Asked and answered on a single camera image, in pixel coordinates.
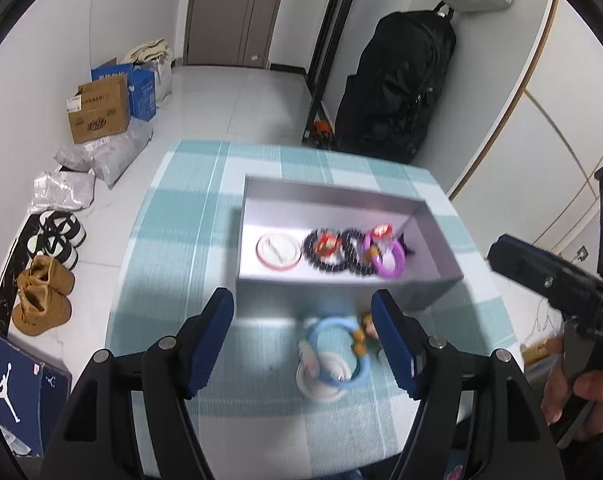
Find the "person's right hand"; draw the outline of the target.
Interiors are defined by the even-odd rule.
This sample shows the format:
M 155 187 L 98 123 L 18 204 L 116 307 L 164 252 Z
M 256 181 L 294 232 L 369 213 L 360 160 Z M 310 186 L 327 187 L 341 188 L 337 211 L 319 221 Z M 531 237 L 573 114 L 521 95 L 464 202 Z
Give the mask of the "person's right hand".
M 603 432 L 603 370 L 593 370 L 580 375 L 572 385 L 562 370 L 558 358 L 545 383 L 541 410 L 549 425 L 559 421 L 569 397 L 574 394 L 594 403 L 593 410 L 580 428 L 581 438 L 588 439 Z

